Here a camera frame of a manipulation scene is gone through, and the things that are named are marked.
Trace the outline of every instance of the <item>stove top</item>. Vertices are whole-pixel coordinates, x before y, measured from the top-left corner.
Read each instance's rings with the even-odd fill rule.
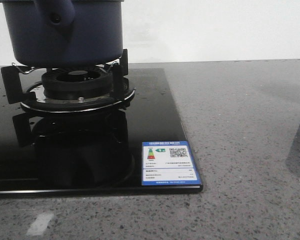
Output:
[[[22,76],[22,86],[43,73]],[[0,73],[0,197],[202,191],[163,69],[128,78],[126,109],[44,115],[8,104]]]

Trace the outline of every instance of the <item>blue label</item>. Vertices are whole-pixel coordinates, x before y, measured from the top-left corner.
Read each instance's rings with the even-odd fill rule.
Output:
[[[142,143],[142,185],[200,185],[187,141]]]

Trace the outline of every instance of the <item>burner cap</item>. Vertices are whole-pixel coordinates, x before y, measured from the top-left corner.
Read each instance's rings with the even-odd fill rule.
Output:
[[[59,68],[42,75],[44,95],[51,99],[95,98],[112,88],[112,73],[97,66]]]

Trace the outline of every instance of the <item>pot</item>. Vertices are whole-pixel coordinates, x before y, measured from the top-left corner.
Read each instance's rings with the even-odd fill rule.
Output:
[[[98,65],[123,52],[124,0],[0,0],[14,56],[26,66]]]

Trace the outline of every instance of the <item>granite countertop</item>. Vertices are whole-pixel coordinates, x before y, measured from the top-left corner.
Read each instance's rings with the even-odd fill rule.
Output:
[[[300,240],[300,59],[163,68],[199,194],[0,199],[0,240]]]

